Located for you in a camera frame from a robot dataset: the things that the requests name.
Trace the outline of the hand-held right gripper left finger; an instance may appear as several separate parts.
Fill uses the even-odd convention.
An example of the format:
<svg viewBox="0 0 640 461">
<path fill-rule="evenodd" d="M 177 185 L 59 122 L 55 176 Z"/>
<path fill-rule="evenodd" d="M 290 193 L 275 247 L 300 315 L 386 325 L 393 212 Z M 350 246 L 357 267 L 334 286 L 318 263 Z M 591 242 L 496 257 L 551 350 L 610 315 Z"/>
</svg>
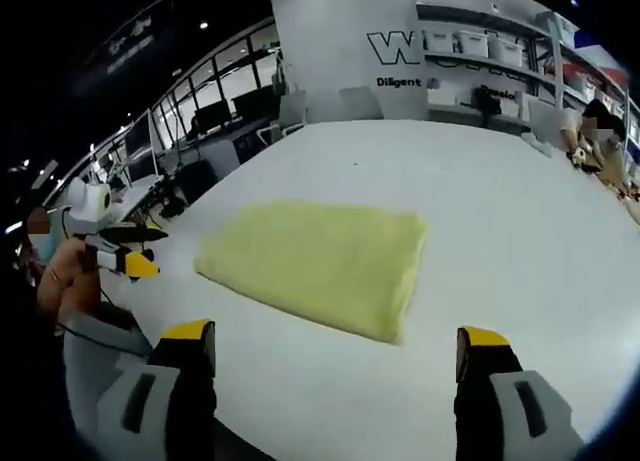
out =
<svg viewBox="0 0 640 461">
<path fill-rule="evenodd" d="M 166 329 L 144 363 L 127 368 L 97 404 L 104 460 L 212 460 L 215 323 Z"/>
</svg>

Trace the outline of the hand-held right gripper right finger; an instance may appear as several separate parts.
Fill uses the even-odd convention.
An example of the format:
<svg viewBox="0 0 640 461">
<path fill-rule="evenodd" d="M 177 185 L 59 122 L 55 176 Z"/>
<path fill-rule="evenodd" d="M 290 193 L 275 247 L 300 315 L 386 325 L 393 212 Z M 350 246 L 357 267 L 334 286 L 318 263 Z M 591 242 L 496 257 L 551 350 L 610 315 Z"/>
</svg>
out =
<svg viewBox="0 0 640 461">
<path fill-rule="evenodd" d="M 495 331 L 458 329 L 456 384 L 458 460 L 572 460 L 584 445 L 569 403 Z"/>
</svg>

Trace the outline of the person's left hand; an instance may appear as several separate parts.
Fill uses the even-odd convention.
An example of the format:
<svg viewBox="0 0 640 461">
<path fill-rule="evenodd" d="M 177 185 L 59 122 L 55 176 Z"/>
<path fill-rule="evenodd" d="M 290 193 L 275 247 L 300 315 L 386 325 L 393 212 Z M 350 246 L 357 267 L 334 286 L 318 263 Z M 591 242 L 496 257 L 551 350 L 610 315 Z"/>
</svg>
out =
<svg viewBox="0 0 640 461">
<path fill-rule="evenodd" d="M 95 251 L 83 240 L 71 237 L 56 249 L 48 270 L 61 287 L 69 287 L 79 276 L 98 271 Z"/>
</svg>

